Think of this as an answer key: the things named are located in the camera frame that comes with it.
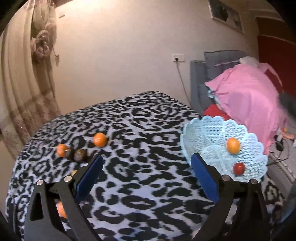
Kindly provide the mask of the dark passion fruit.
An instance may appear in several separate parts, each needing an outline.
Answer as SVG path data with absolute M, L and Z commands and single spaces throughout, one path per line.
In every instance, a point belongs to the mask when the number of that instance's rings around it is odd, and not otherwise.
M 65 150 L 65 158 L 67 160 L 73 160 L 74 158 L 74 154 L 75 154 L 75 150 L 72 148 L 72 147 L 68 147 L 66 150 Z
M 87 151 L 84 149 L 77 149 L 74 151 L 73 160 L 76 162 L 87 162 Z

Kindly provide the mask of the white pillow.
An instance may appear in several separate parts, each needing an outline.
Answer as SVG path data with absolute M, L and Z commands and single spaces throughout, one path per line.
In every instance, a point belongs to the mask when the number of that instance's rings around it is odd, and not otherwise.
M 240 64 L 247 64 L 249 66 L 253 66 L 256 68 L 258 68 L 260 65 L 260 62 L 256 58 L 251 57 L 251 56 L 245 56 L 245 57 L 239 58 L 239 63 Z

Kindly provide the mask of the pink blanket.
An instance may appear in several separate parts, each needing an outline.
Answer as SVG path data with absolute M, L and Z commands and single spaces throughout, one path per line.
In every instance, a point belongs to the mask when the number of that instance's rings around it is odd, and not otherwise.
M 269 154 L 278 129 L 284 128 L 287 112 L 279 102 L 281 80 L 268 64 L 238 64 L 206 83 L 220 107 L 238 124 L 254 133 Z

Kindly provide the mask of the large yellow-orange orange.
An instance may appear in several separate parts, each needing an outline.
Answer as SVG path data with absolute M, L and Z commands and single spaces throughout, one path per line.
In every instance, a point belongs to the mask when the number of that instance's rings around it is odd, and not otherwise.
M 236 155 L 240 152 L 240 142 L 236 138 L 229 138 L 226 142 L 226 149 L 230 154 Z

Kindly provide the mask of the leopard print table cloth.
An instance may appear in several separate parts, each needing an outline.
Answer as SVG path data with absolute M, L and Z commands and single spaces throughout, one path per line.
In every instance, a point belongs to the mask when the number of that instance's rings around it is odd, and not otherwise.
M 99 154 L 103 168 L 79 206 L 101 240 L 194 240 L 215 203 L 204 193 L 180 142 L 185 124 L 199 115 L 161 92 L 144 92 L 59 116 L 41 126 L 16 158 L 8 194 L 7 240 L 24 240 L 36 182 L 55 183 Z M 104 133 L 107 145 L 93 144 Z M 65 144 L 87 151 L 87 162 L 59 157 Z M 269 240 L 282 196 L 265 174 L 262 194 Z

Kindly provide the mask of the white wall socket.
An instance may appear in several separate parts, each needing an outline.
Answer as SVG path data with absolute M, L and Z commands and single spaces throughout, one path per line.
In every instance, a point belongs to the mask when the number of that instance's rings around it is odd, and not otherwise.
M 185 62 L 184 54 L 172 54 L 173 62 Z

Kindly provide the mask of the light blue plastic basket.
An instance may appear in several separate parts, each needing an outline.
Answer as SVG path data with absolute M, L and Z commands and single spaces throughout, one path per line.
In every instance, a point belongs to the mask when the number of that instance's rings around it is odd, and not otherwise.
M 240 142 L 240 152 L 230 154 L 226 149 L 229 138 Z M 217 169 L 220 175 L 228 175 L 234 181 L 247 183 L 250 179 L 258 182 L 267 173 L 268 157 L 263 153 L 264 146 L 257 136 L 249 133 L 244 125 L 234 120 L 224 120 L 220 116 L 203 116 L 185 124 L 180 135 L 181 149 L 191 165 L 191 156 L 200 154 L 205 163 Z M 245 165 L 244 174 L 237 176 L 233 173 L 236 163 Z

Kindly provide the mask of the large deep orange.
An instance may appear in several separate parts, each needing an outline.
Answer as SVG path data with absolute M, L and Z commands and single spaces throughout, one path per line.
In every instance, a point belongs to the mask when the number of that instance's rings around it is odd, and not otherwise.
M 67 219 L 67 214 L 64 210 L 64 207 L 63 207 L 63 204 L 61 201 L 56 203 L 56 207 L 57 207 L 57 211 L 58 211 L 59 216 Z

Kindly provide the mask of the grey sofa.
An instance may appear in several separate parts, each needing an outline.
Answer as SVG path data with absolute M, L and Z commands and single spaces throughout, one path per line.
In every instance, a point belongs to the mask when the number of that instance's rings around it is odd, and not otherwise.
M 204 111 L 215 103 L 214 98 L 208 97 L 206 83 L 213 80 L 226 69 L 239 64 L 239 59 L 246 54 L 240 50 L 221 50 L 204 52 L 204 60 L 190 62 L 191 83 L 191 108 L 198 114 L 204 115 Z

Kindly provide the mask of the framed wall picture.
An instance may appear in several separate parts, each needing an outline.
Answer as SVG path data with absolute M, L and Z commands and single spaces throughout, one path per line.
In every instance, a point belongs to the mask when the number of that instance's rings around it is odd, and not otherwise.
M 208 4 L 212 20 L 223 23 L 237 32 L 244 33 L 240 14 L 236 10 L 218 0 L 209 0 Z

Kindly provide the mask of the red blanket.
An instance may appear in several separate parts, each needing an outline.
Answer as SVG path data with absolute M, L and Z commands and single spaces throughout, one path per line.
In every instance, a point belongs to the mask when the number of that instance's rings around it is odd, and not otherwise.
M 225 113 L 223 110 L 221 110 L 217 104 L 212 104 L 210 105 L 207 109 L 204 110 L 204 115 L 208 115 L 211 117 L 216 117 L 220 116 L 222 117 L 225 121 L 230 120 L 231 117 Z

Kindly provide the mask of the beige patterned curtain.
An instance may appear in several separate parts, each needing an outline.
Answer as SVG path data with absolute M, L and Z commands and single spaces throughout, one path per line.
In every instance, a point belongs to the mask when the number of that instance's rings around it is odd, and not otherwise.
M 56 38 L 53 1 L 17 1 L 1 20 L 1 134 L 12 157 L 60 115 L 52 69 L 59 62 Z

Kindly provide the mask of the small mandarin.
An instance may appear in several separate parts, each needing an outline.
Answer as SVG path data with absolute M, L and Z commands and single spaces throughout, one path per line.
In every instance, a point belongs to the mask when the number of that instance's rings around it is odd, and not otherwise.
M 56 147 L 56 153 L 59 157 L 66 157 L 66 152 L 68 150 L 68 147 L 65 145 L 65 144 L 59 144 L 57 147 Z
M 107 137 L 104 133 L 96 133 L 93 137 L 93 144 L 96 147 L 103 148 L 107 145 Z

